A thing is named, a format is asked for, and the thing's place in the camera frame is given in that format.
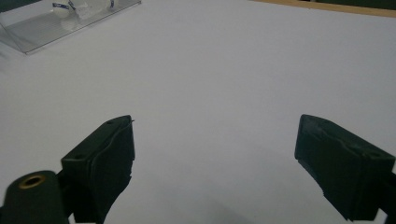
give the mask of white tabletop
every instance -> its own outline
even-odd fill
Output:
[[[299,117],[396,155],[395,23],[146,0],[30,56],[0,45],[0,200],[130,114],[132,181],[106,223],[347,223],[293,157]]]

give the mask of transparent plastic box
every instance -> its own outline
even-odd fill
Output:
[[[0,0],[0,41],[32,52],[141,0]]]

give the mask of white table surface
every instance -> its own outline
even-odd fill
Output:
[[[347,223],[293,157],[299,117],[396,155],[395,24],[245,0],[145,0],[30,56],[0,45],[0,200],[13,180],[60,171],[100,124],[130,114],[133,178],[106,223]]]

